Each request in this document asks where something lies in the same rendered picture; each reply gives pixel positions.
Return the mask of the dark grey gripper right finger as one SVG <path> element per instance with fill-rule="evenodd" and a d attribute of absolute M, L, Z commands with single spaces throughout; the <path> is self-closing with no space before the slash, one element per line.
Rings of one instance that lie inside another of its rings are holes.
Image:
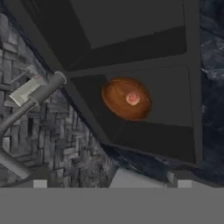
<path fill-rule="evenodd" d="M 169 187 L 173 188 L 205 188 L 217 185 L 203 179 L 197 178 L 190 171 L 168 171 L 167 178 Z"/>

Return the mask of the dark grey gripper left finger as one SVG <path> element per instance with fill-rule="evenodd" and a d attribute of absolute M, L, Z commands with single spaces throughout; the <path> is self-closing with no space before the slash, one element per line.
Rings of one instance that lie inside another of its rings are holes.
<path fill-rule="evenodd" d="M 45 168 L 39 168 L 28 178 L 22 179 L 15 183 L 10 183 L 5 188 L 16 187 L 16 188 L 54 188 L 58 186 L 58 183 L 52 177 L 52 172 Z"/>

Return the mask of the pink peach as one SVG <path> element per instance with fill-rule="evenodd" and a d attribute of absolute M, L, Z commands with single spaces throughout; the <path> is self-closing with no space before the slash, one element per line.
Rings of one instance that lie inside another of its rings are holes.
<path fill-rule="evenodd" d="M 136 106 L 140 102 L 140 96 L 136 92 L 130 92 L 126 96 L 126 102 L 131 106 Z"/>

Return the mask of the brown wooden bowl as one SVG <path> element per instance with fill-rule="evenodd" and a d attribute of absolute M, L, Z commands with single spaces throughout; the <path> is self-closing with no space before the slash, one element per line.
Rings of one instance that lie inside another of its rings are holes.
<path fill-rule="evenodd" d="M 126 102 L 126 96 L 136 92 L 140 102 L 131 106 Z M 152 101 L 146 87 L 138 80 L 128 77 L 118 77 L 105 83 L 101 90 L 101 97 L 106 106 L 117 116 L 129 120 L 139 121 L 151 112 Z"/>

